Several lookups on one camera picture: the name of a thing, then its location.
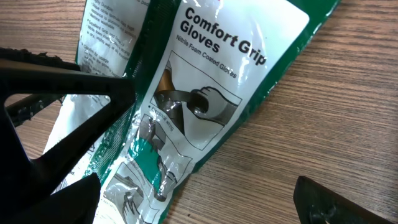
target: wooden table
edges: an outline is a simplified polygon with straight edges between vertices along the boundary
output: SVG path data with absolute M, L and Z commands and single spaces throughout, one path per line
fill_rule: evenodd
M 72 62 L 85 0 L 0 1 L 0 46 Z M 299 223 L 306 175 L 398 223 L 398 1 L 343 0 L 259 110 L 190 177 L 167 223 Z M 19 127 L 41 154 L 58 103 Z

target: wood grain surface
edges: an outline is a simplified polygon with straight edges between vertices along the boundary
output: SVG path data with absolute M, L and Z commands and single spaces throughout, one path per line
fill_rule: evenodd
M 1 0 L 0 46 L 72 62 L 83 8 Z M 299 223 L 292 195 L 306 175 L 398 223 L 397 71 L 398 1 L 343 0 L 259 110 L 189 178 L 165 222 Z M 30 156 L 59 107 L 18 127 Z

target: black plastic piece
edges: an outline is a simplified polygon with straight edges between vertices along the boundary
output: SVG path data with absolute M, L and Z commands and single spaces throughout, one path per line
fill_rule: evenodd
M 308 177 L 299 177 L 294 204 L 301 224 L 392 224 Z
M 46 154 L 31 160 L 4 107 L 5 100 L 16 93 L 108 95 L 111 101 Z M 0 163 L 0 222 L 47 198 L 134 101 L 134 85 L 127 79 L 0 59 L 0 148 L 7 158 Z
M 57 56 L 49 57 L 47 53 L 38 55 L 32 54 L 26 49 L 14 50 L 0 47 L 0 58 L 15 62 L 26 62 L 35 65 L 44 65 L 54 68 L 64 68 L 68 70 L 80 71 L 80 67 L 74 63 L 64 62 Z M 31 95 L 27 98 L 7 107 L 8 115 L 15 127 L 24 121 L 31 119 L 39 111 L 46 108 L 56 100 L 60 100 L 63 95 Z

